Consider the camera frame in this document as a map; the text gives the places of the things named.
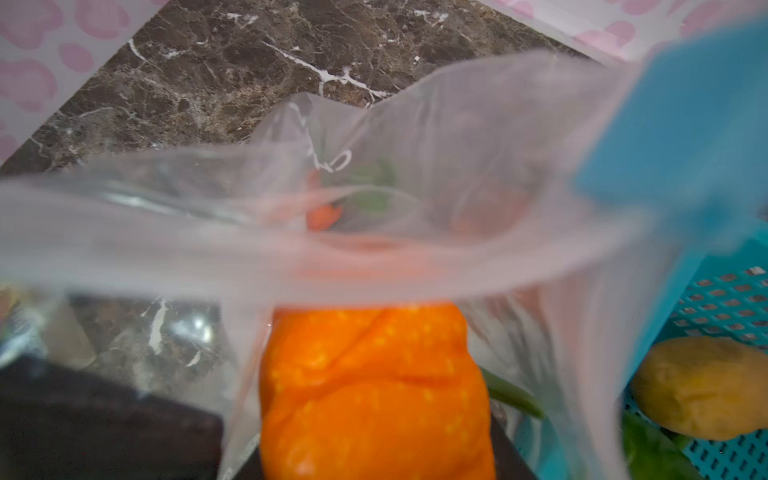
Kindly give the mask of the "clear zip top bag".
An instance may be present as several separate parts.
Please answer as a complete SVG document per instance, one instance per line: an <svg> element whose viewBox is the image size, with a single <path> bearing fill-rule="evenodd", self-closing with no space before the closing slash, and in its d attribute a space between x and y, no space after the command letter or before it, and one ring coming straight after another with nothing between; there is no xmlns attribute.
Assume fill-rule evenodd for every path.
<svg viewBox="0 0 768 480"><path fill-rule="evenodd" d="M341 155L388 160L396 185L310 191L309 174ZM389 210L307 229L311 209L360 191L387 193ZM31 356L216 414L214 479L234 479L260 448L260 365L280 309L453 304L480 371L533 396L510 295L635 242L725 255L760 231L765 16L635 65L473 59L369 108L291 96L243 144L4 179L1 370ZM700 479L767 475L767 427L713 441L638 415Z"/></svg>

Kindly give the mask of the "brown toy potato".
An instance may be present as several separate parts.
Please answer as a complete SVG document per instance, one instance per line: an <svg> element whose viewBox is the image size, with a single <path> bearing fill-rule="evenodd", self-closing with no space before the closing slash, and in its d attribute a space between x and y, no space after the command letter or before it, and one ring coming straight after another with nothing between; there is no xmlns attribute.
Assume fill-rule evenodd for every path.
<svg viewBox="0 0 768 480"><path fill-rule="evenodd" d="M646 417L678 434L727 441L767 427L767 354L727 337L653 345L629 387Z"/></svg>

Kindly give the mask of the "orange toy bread roll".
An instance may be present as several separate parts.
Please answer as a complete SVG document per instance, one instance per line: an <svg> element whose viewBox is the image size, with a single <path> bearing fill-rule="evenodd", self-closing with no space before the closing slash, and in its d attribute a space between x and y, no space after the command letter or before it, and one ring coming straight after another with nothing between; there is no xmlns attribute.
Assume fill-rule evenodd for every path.
<svg viewBox="0 0 768 480"><path fill-rule="evenodd" d="M269 479L492 479L491 412L453 304L276 311L259 372Z"/></svg>

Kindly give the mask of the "toy carrot with leaves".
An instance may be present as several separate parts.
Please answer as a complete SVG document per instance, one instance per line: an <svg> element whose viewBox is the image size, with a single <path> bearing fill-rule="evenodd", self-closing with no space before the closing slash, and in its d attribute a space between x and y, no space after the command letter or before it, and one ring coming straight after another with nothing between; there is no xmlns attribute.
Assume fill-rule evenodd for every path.
<svg viewBox="0 0 768 480"><path fill-rule="evenodd" d="M345 155L332 160L327 169L312 171L307 179L310 191L321 187L372 185L392 188L396 185L397 174L393 165L383 158L373 162L358 163ZM306 214L306 227L310 231L325 231L342 220L360 216L381 216L390 207L390 196L382 191L360 191L340 200L322 204Z"/></svg>

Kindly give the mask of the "teal plastic basket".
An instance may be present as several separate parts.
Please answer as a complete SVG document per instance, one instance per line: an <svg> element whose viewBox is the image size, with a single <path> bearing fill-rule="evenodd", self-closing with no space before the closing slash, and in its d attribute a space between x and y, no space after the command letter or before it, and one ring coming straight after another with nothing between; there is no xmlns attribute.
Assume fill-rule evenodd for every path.
<svg viewBox="0 0 768 480"><path fill-rule="evenodd" d="M518 371L546 412L514 442L540 479L625 479L619 415L644 357L674 338L767 348L767 234L725 255L657 240L537 283L505 303Z"/></svg>

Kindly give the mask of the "green toy cabbage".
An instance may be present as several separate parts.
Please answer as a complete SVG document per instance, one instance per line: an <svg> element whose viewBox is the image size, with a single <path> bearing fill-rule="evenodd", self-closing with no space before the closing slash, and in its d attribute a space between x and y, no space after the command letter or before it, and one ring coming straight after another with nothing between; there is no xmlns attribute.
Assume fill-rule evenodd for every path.
<svg viewBox="0 0 768 480"><path fill-rule="evenodd" d="M586 464L578 457L571 465L555 426L540 403L525 389L483 368L491 399L491 413L504 429L537 479L587 479ZM631 479L700 479L702 475L684 454L684 446L670 439L643 417L624 410L621 441Z"/></svg>

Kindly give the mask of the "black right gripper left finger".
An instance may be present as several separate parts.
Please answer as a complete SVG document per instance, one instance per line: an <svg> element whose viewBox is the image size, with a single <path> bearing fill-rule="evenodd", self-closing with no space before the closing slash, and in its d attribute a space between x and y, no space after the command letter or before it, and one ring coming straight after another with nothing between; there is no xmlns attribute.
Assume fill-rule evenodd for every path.
<svg viewBox="0 0 768 480"><path fill-rule="evenodd" d="M213 413L31 356L1 370L4 479L214 479Z"/></svg>

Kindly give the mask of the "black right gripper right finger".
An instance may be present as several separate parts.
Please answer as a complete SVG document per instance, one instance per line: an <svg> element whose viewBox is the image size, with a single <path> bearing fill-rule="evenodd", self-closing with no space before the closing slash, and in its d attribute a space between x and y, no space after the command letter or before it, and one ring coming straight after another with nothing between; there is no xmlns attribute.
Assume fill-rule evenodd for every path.
<svg viewBox="0 0 768 480"><path fill-rule="evenodd" d="M491 416L491 440L496 463L496 478L501 480L536 480L537 476L526 464L522 456L505 435L499 421ZM264 480L259 447L255 446L240 469L233 474L236 480Z"/></svg>

